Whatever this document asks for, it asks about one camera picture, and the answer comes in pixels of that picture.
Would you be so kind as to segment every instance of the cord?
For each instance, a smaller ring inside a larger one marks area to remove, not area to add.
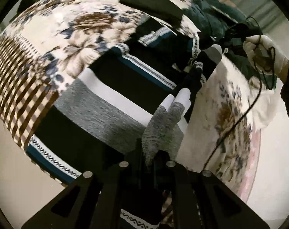
[[[249,19],[249,18],[252,18],[252,19],[257,23],[257,25],[258,25],[258,27],[259,27],[258,22],[257,22],[253,17],[249,16],[249,17],[247,17],[245,20],[247,20],[247,19]],[[256,50],[256,48],[259,46],[260,41],[261,41],[261,34],[259,35],[259,40],[258,40],[258,43],[256,44],[256,47],[255,47],[254,50]],[[275,61],[275,54],[276,54],[276,53],[275,53],[275,48],[272,46],[271,48],[269,48],[269,52],[271,53],[271,50],[272,50],[272,49],[273,49],[273,61]],[[259,72],[259,70],[258,70],[258,68],[257,68],[257,65],[256,65],[256,62],[255,62],[255,61],[254,61],[254,66],[255,66],[255,69],[256,69],[256,71],[257,71],[258,78],[259,78],[259,83],[260,83],[258,95],[257,95],[257,97],[255,98],[255,100],[253,101],[253,103],[249,106],[248,110],[241,116],[241,118],[231,127],[231,129],[230,129],[228,132],[225,133],[225,135],[224,135],[220,140],[217,141],[214,150],[212,151],[212,153],[210,154],[208,160],[207,160],[207,161],[205,162],[205,164],[204,164],[203,170],[205,170],[208,162],[211,160],[213,154],[216,152],[216,150],[218,149],[218,147],[224,142],[224,140],[228,137],[228,135],[230,135],[230,133],[235,129],[235,127],[247,116],[247,114],[249,113],[249,111],[254,107],[254,105],[255,105],[256,102],[258,101],[258,98],[259,98],[259,96],[260,96],[260,94],[261,94],[261,91],[262,91],[262,80],[261,80],[261,78],[260,78],[260,72]],[[270,70],[266,70],[266,69],[264,69],[264,70],[265,70],[266,72],[272,71],[272,74],[273,74],[272,87],[269,87],[269,86],[268,86],[267,81],[266,81],[266,77],[265,77],[263,71],[261,72],[261,73],[263,74],[263,78],[264,78],[264,80],[265,80],[265,82],[266,82],[266,87],[267,87],[269,90],[272,90],[272,89],[273,89],[273,86],[274,86],[274,82],[275,82],[274,63],[273,63],[273,66],[270,68]]]

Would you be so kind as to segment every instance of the floral fabric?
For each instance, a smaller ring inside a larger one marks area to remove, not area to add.
[[[179,8],[190,0],[170,0]],[[0,34],[0,116],[21,147],[75,78],[134,33],[144,13],[119,0],[40,0]],[[180,32],[198,29],[187,18]]]
[[[191,0],[171,1],[183,8]],[[36,76],[37,83],[47,81],[52,92],[62,92],[95,59],[129,39],[143,14],[119,0],[41,0],[6,31],[20,33],[38,51],[35,63],[25,66],[27,74]],[[180,31],[192,37],[198,30],[184,17]]]
[[[245,77],[223,56],[197,94],[176,160],[189,170],[202,171],[216,143],[249,108],[249,94]],[[251,110],[220,144],[206,166],[244,201],[250,193],[249,183],[254,179],[257,162],[254,155],[259,142],[253,140],[257,137],[253,130]]]

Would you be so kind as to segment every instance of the screw head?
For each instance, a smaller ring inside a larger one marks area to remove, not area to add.
[[[127,161],[122,161],[122,162],[120,162],[119,166],[120,166],[121,168],[126,168],[126,167],[129,166],[129,163],[128,163]]]
[[[168,161],[168,162],[166,163],[166,165],[167,165],[168,167],[174,167],[174,166],[175,166],[175,162],[173,162],[173,161]]]
[[[202,171],[202,175],[205,177],[210,177],[212,175],[212,172],[210,170],[205,169]]]
[[[93,176],[93,173],[91,171],[85,171],[83,173],[83,177],[85,178],[89,178],[89,177],[92,177]]]

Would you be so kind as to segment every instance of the clothing pile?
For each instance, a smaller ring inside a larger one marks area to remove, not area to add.
[[[65,185],[85,171],[101,175],[137,139],[147,166],[164,150],[199,171],[249,106],[243,75],[252,75],[225,61],[217,44],[244,20],[235,13],[216,0],[40,0],[0,35],[0,117],[31,160]],[[252,130],[250,113],[208,164],[237,194]],[[171,223],[159,193],[127,195],[142,207],[124,200],[125,222]]]

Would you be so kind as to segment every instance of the white glove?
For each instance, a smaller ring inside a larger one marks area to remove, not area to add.
[[[256,56],[256,54],[254,52],[254,49],[256,48],[256,45],[258,44],[259,35],[247,37],[245,40],[246,41],[243,43],[243,49],[246,52],[246,55],[248,56],[249,62],[255,68],[254,57]],[[258,47],[262,48],[262,46],[267,51],[269,51],[271,47],[274,47],[275,49],[274,71],[275,71],[275,74],[278,76],[280,72],[282,71],[283,65],[286,60],[284,53],[282,53],[282,51],[274,44],[274,42],[268,36],[265,36],[265,35],[261,36],[260,45]],[[270,54],[273,58],[274,57],[273,49],[270,51]],[[256,62],[256,67],[258,68],[258,70],[265,71],[263,66],[260,66],[260,64],[257,62]]]

